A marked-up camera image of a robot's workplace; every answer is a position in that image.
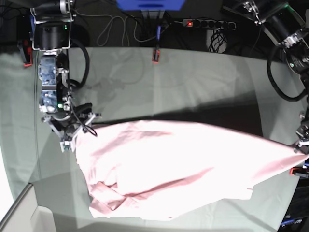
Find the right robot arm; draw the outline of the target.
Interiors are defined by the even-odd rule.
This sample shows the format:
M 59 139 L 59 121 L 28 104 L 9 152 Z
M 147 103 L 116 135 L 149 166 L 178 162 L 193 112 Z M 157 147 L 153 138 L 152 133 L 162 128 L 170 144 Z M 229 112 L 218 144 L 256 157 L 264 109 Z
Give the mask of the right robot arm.
M 39 111 L 43 114 L 42 122 L 60 138 L 62 152 L 74 152 L 82 132 L 96 136 L 91 123 L 100 117 L 93 113 L 91 103 L 77 106 L 73 101 L 73 93 L 85 86 L 90 70 L 86 47 L 71 38 L 74 5 L 73 0 L 47 0 L 30 10 L 34 18 L 32 48 L 42 53 L 37 66 L 37 76 L 42 83 Z M 72 44 L 82 50 L 85 58 L 80 82 L 70 78 L 68 50 Z

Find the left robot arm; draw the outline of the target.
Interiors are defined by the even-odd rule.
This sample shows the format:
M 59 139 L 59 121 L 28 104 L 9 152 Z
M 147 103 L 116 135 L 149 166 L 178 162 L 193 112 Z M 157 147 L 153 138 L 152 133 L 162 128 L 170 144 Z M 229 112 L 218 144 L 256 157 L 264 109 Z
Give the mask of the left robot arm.
M 309 97 L 309 28 L 287 0 L 225 0 L 222 9 L 254 22 L 273 42 L 267 58 L 267 76 L 276 93 L 287 102 Z M 275 82 L 271 64 L 276 53 L 285 53 L 288 67 L 299 76 L 304 89 L 295 96 L 286 95 Z

